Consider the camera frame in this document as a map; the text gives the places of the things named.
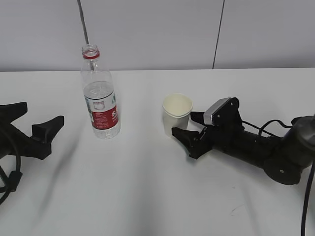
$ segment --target red label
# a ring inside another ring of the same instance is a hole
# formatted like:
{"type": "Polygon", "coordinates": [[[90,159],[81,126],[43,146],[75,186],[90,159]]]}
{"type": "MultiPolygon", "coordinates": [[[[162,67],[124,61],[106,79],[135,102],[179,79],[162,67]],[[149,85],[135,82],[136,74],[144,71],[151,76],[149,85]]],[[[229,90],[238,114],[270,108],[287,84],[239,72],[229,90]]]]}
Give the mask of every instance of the red label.
{"type": "Polygon", "coordinates": [[[106,112],[92,112],[92,125],[96,129],[109,129],[118,123],[117,106],[106,112]]]}

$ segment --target white table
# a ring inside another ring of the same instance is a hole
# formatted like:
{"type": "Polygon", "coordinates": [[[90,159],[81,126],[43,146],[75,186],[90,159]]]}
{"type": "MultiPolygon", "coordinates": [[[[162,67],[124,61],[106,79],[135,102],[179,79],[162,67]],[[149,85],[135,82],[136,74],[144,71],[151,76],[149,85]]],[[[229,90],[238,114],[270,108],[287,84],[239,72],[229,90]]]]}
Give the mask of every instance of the white table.
{"type": "MultiPolygon", "coordinates": [[[[14,122],[26,134],[33,123],[65,116],[53,153],[44,161],[22,159],[20,185],[0,206],[1,236],[300,235],[309,170],[299,185],[285,186],[217,151],[194,161],[164,135],[161,103],[181,92],[202,111],[236,96],[243,120],[289,123],[315,112],[315,69],[115,71],[113,77],[122,129],[104,141],[92,132],[79,72],[0,73],[0,103],[28,102],[28,113],[14,122]]],[[[268,130],[286,132],[276,124],[268,130]]],[[[12,156],[0,161],[7,172],[14,163],[12,156]]]]}

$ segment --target white paper cup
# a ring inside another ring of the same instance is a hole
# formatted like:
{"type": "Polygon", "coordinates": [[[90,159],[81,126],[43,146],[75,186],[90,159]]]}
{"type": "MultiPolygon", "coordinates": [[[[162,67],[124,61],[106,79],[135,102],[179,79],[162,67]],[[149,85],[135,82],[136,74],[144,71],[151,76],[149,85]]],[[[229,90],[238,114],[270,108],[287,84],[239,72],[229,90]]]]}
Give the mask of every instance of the white paper cup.
{"type": "Polygon", "coordinates": [[[187,129],[192,101],[183,94],[173,93],[163,101],[163,124],[167,136],[172,136],[172,128],[187,129]]]}

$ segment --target water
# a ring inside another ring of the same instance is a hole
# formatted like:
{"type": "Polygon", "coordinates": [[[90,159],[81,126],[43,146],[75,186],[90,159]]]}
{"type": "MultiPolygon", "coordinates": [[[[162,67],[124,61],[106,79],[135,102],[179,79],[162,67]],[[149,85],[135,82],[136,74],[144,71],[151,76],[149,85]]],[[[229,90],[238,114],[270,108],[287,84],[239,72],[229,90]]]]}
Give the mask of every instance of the water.
{"type": "MultiPolygon", "coordinates": [[[[114,92],[114,87],[111,83],[106,81],[96,81],[88,84],[83,89],[83,94],[89,99],[105,99],[114,92]]],[[[110,139],[115,137],[120,131],[120,119],[118,123],[109,129],[95,129],[93,126],[95,135],[100,139],[110,139]]]]}

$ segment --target bottle label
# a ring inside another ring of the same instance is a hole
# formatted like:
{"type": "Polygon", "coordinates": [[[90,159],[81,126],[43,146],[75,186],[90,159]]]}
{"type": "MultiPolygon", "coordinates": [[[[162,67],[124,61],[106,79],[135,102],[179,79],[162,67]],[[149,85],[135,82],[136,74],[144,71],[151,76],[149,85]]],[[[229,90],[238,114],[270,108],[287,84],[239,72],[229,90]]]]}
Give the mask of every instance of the bottle label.
{"type": "Polygon", "coordinates": [[[109,129],[118,123],[118,113],[114,92],[101,99],[85,97],[92,125],[95,129],[109,129]]]}

